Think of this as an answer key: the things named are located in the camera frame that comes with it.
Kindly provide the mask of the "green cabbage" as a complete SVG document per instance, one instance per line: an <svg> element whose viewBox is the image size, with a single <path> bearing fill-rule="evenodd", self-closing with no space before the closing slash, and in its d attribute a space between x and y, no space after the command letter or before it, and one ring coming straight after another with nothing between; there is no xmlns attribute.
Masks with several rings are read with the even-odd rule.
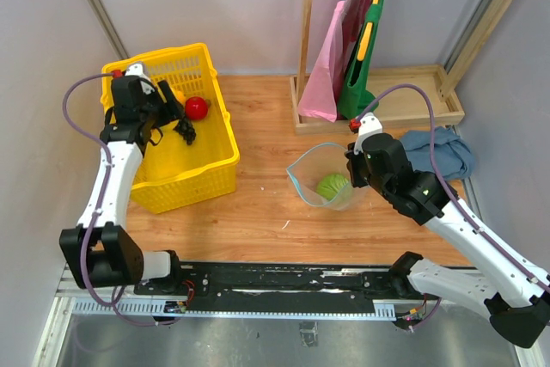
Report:
<svg viewBox="0 0 550 367"><path fill-rule="evenodd" d="M343 174L328 174L317 184L315 192L326 201L336 199L351 189L349 179Z"/></svg>

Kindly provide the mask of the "clear zip top bag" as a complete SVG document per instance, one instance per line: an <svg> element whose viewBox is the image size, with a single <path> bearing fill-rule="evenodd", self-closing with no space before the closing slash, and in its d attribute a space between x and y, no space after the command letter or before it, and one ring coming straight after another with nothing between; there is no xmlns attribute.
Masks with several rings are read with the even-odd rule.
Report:
<svg viewBox="0 0 550 367"><path fill-rule="evenodd" d="M366 197L370 187L356 188L351 182L351 189L332 201L326 201L315 192L318 182L328 174L343 174L350 181L345 152L346 147L340 144L318 144L286 169L290 183L305 204L314 208L344 211L358 205Z"/></svg>

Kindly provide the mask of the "yellow plastic basket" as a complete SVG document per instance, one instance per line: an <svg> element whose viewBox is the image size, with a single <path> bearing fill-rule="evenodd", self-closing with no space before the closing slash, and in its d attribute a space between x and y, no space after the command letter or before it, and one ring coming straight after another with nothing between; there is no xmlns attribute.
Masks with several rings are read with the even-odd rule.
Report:
<svg viewBox="0 0 550 367"><path fill-rule="evenodd" d="M146 65L153 82L166 80L186 98L210 100L211 107L205 119L193 124L197 137L192 145L173 131L175 123L162 128L161 142L145 151L130 199L158 214L233 192L240 154L206 44L142 53L105 64L101 71L125 70L135 62Z"/></svg>

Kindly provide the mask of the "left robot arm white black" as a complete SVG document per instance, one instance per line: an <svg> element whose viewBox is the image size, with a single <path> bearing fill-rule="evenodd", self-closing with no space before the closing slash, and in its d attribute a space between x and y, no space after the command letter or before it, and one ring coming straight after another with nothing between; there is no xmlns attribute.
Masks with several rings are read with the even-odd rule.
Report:
<svg viewBox="0 0 550 367"><path fill-rule="evenodd" d="M59 246L81 289L119 287L149 282L165 294L178 292L184 273L173 250L144 252L126 232L132 182L152 135L183 118L182 105L165 81L153 83L141 65L107 73L113 104L100 135L101 160L89 202Z"/></svg>

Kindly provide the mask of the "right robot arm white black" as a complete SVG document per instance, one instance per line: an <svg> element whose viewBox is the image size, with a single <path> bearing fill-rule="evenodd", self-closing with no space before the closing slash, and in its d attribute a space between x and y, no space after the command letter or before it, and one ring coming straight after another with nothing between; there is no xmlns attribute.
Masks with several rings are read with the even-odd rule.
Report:
<svg viewBox="0 0 550 367"><path fill-rule="evenodd" d="M548 272L483 224L445 181L413 170L391 135L361 133L345 156L353 186L371 187L399 214L453 244L482 274L455 272L406 252L392 267L390 290L400 298L417 291L459 304L511 344L530 348L549 323Z"/></svg>

